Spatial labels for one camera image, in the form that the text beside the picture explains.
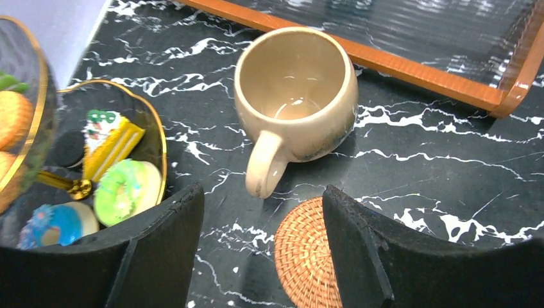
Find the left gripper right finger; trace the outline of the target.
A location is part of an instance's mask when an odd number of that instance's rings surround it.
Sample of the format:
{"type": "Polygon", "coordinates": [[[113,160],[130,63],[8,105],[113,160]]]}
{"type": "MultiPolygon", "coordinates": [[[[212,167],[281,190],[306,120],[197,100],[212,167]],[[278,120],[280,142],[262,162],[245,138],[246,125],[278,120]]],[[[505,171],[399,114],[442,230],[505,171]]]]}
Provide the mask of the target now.
{"type": "Polygon", "coordinates": [[[491,250],[413,230],[328,185],[323,219],[344,307],[542,307],[543,238],[491,250]]]}

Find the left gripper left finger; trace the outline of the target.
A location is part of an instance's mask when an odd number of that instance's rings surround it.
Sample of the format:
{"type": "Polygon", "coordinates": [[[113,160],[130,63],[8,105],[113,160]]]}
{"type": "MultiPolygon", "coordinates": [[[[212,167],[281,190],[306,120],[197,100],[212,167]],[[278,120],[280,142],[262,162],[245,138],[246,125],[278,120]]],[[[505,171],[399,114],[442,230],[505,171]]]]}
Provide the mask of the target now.
{"type": "Polygon", "coordinates": [[[2,307],[184,307],[205,211],[199,183],[69,246],[1,248],[2,307]]]}

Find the woven coaster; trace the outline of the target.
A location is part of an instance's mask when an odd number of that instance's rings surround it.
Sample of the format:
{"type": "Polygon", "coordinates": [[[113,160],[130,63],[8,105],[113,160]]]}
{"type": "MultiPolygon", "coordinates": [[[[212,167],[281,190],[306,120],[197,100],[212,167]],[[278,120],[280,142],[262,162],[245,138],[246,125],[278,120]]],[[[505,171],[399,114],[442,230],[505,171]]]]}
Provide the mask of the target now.
{"type": "Polygon", "coordinates": [[[342,307],[323,219],[322,198],[301,202],[275,234],[279,281],[297,307],[342,307]]]}

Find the yellow frosted donut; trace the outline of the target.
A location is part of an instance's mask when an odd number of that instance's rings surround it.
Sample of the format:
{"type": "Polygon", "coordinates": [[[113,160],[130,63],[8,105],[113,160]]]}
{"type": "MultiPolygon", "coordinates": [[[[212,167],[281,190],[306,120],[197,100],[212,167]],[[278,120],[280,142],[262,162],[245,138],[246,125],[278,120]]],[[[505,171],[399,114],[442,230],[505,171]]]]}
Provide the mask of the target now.
{"type": "Polygon", "coordinates": [[[110,227],[154,207],[160,199],[162,175],[150,162],[124,159],[101,177],[94,192],[94,212],[110,227]]]}

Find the blue white donut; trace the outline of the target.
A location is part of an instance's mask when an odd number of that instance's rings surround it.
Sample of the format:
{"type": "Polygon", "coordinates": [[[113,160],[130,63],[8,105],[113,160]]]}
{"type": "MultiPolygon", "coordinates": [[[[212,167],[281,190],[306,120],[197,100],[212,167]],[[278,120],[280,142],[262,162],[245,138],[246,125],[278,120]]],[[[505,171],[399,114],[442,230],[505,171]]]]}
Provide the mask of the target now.
{"type": "Polygon", "coordinates": [[[94,211],[84,203],[43,204],[22,228],[17,247],[29,250],[55,244],[67,246],[98,231],[94,211]]]}

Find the yellow layered cake slice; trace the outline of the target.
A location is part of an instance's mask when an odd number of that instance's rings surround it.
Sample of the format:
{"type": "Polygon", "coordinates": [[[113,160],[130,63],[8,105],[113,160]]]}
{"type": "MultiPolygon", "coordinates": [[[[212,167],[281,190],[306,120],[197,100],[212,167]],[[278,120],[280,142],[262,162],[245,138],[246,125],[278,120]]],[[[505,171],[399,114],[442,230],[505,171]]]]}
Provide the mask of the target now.
{"type": "Polygon", "coordinates": [[[111,165],[128,157],[146,131],[113,110],[89,110],[86,120],[83,178],[97,183],[111,165]]]}

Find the yellow biscuit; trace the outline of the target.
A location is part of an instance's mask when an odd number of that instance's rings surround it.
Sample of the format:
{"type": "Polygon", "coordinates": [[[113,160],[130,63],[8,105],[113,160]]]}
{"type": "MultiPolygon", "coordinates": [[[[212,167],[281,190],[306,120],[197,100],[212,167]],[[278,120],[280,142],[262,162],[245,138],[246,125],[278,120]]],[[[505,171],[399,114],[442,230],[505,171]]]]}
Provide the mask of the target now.
{"type": "Polygon", "coordinates": [[[28,132],[33,106],[21,93],[1,91],[1,150],[13,148],[28,132]]]}
{"type": "Polygon", "coordinates": [[[22,171],[17,167],[12,170],[15,161],[14,154],[1,152],[1,213],[20,195],[22,171]]]}

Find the black cookie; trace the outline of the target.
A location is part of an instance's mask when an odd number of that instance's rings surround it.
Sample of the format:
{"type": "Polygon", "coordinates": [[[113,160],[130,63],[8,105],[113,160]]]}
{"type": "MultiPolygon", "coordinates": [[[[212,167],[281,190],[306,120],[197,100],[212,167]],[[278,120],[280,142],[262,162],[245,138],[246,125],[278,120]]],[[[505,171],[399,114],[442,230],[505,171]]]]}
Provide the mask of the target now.
{"type": "Polygon", "coordinates": [[[70,130],[61,135],[52,150],[56,165],[72,171],[81,171],[85,156],[85,137],[81,131],[70,130]]]}

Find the green triangular cake slice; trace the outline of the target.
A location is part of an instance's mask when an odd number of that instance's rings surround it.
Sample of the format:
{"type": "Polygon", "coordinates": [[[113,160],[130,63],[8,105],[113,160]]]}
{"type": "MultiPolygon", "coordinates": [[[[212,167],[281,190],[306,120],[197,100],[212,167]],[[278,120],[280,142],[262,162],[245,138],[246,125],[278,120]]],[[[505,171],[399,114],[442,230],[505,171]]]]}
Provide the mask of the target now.
{"type": "Polygon", "coordinates": [[[24,94],[29,88],[30,86],[27,83],[3,71],[0,72],[0,91],[7,90],[24,94]]]}

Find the three-tier glass cake stand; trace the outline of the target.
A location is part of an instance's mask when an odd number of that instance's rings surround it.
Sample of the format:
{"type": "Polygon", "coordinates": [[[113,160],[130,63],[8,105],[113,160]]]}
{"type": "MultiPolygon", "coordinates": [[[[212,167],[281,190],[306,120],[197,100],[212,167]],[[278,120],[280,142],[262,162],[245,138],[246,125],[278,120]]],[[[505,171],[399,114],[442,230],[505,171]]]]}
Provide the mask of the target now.
{"type": "Polygon", "coordinates": [[[1,245],[67,246],[161,202],[166,138],[111,81],[57,90],[32,34],[1,18],[1,245]]]}

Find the beige mug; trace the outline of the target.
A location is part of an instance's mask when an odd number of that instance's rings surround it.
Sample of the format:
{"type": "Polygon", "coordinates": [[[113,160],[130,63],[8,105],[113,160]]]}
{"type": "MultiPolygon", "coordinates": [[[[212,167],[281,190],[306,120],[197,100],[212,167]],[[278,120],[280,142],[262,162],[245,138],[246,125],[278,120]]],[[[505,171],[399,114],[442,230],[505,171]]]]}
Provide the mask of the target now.
{"type": "Polygon", "coordinates": [[[268,198],[289,163],[319,159],[346,139],[359,90],[338,41],[312,28],[287,27],[261,35],[242,52],[234,100],[253,141],[246,189],[268,198]]]}

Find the orange wooden rack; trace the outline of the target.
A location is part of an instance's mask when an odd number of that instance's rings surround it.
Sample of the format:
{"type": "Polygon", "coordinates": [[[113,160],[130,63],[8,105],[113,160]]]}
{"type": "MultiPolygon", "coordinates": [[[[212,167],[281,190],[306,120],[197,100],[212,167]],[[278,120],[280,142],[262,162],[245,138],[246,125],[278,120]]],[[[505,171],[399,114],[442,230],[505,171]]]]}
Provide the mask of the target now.
{"type": "Polygon", "coordinates": [[[354,63],[511,114],[543,61],[542,1],[189,1],[260,31],[308,26],[354,63]]]}

